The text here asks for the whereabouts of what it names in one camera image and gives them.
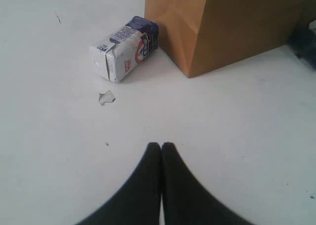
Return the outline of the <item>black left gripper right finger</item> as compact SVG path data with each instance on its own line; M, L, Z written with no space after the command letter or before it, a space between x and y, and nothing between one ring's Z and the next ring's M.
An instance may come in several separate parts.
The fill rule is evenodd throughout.
M210 194L190 172L173 143L161 147L166 225L248 225Z

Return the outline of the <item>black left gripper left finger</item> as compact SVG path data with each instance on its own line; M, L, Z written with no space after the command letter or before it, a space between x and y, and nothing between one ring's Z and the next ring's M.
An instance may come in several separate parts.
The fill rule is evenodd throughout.
M162 188L158 143L148 143L137 167L122 187L80 225L158 225Z

